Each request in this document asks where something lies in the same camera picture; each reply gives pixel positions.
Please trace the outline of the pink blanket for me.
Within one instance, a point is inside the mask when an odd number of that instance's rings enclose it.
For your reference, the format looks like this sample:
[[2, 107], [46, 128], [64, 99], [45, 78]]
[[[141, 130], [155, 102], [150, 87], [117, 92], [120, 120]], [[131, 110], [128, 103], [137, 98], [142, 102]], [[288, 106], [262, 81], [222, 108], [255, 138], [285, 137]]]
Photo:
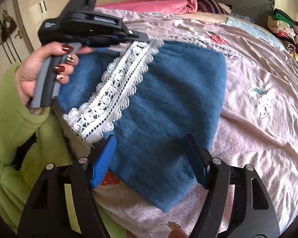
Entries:
[[197, 12], [197, 0], [131, 0], [120, 3], [97, 5], [97, 8], [128, 10], [135, 12], [158, 12], [186, 14]]

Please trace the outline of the blue denim pants lace hem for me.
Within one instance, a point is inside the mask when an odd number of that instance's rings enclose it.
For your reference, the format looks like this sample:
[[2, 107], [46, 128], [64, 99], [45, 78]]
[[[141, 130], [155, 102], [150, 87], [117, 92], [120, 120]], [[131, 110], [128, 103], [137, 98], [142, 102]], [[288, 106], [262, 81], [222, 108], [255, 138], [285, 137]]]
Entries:
[[168, 212], [195, 183], [185, 135], [212, 146], [226, 75], [222, 53], [150, 38], [81, 55], [57, 101], [85, 144], [114, 135], [111, 172]]

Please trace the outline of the hanging handbags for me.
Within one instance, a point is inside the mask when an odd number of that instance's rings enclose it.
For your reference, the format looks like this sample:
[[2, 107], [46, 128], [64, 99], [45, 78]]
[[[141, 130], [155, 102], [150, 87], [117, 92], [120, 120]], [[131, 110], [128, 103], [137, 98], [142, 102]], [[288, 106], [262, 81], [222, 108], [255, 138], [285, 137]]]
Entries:
[[0, 12], [0, 48], [10, 64], [22, 62], [20, 53], [16, 49], [16, 41], [22, 40], [22, 33], [14, 18], [8, 13], [6, 8]]

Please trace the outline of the striped purple pillow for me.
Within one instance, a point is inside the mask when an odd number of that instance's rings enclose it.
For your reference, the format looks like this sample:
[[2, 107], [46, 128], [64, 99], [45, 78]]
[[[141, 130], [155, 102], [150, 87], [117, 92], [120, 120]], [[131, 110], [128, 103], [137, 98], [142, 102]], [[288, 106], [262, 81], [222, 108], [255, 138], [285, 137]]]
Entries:
[[213, 14], [231, 14], [231, 9], [215, 0], [197, 0], [197, 11]]

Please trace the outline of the lime green fleece sleeve left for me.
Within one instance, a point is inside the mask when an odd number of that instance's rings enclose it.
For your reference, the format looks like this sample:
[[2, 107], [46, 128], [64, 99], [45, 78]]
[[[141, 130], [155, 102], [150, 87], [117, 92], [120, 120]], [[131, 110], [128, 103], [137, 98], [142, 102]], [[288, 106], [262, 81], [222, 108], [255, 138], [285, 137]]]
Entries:
[[19, 67], [0, 80], [0, 237], [126, 237], [91, 194], [115, 138], [73, 160], [53, 112], [23, 105], [15, 84]]

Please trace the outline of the stack of folded clothes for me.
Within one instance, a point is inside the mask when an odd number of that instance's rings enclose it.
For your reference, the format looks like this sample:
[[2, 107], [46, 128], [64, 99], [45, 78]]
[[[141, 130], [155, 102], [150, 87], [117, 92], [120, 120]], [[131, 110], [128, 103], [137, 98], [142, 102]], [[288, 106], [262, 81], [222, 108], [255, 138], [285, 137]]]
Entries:
[[298, 64], [298, 22], [275, 8], [272, 15], [268, 15], [267, 26]]

